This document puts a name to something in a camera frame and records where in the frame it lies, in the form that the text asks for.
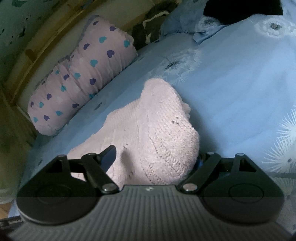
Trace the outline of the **pink knitted cardigan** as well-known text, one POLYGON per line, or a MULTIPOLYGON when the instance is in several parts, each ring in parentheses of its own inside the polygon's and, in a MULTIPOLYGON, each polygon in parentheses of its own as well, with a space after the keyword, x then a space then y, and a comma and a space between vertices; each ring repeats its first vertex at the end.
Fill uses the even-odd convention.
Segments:
POLYGON ((162 79, 145 82, 140 97, 116 109, 102 128, 68 153, 69 159, 116 147, 107 170, 119 186, 178 184, 192 171, 199 134, 189 121, 190 107, 162 79))

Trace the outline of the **dark clothes pile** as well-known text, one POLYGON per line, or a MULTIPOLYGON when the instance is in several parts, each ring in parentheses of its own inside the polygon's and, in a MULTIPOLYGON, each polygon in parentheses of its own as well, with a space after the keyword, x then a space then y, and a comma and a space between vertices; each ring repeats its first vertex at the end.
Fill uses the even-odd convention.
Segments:
POLYGON ((156 4, 147 12, 144 20, 133 27, 133 45, 136 50, 159 39, 161 25, 167 15, 169 15, 177 6, 178 3, 175 1, 163 1, 156 4))

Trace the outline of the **blue dandelion bed sheet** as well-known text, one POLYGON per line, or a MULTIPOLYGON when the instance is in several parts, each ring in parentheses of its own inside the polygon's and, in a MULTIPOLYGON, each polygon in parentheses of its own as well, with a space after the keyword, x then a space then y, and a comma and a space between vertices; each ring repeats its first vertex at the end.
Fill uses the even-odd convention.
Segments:
POLYGON ((98 132, 150 78, 189 104, 202 151, 247 154, 295 198, 295 20, 287 16, 251 16, 201 43, 181 33, 148 45, 57 135, 38 136, 22 182, 98 132))

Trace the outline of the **pink heart-patterned rolled quilt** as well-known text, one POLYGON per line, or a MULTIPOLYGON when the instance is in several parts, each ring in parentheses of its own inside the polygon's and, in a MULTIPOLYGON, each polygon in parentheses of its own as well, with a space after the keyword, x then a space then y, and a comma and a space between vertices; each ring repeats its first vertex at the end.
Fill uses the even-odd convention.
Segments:
POLYGON ((37 84, 28 115, 42 135, 55 135, 103 87, 137 57, 134 39, 104 18, 92 16, 76 48, 37 84))

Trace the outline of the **blue crumpled pillow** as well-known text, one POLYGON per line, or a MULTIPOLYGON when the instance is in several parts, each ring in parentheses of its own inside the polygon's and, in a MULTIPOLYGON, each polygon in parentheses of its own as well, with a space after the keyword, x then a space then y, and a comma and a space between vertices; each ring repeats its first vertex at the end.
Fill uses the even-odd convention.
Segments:
POLYGON ((201 44, 225 25, 216 18, 204 16, 206 1, 183 1, 164 20, 161 25, 160 38, 176 33, 186 33, 193 36, 197 44, 201 44))

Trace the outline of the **black garment on bed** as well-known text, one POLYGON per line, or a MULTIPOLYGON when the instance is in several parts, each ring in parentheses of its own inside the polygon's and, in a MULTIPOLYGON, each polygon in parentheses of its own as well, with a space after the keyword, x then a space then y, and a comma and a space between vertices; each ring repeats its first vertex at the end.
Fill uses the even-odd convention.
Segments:
POLYGON ((217 19, 221 24, 231 25, 245 20, 252 15, 281 16, 283 9, 280 1, 270 0, 237 0, 207 1, 204 16, 217 19))

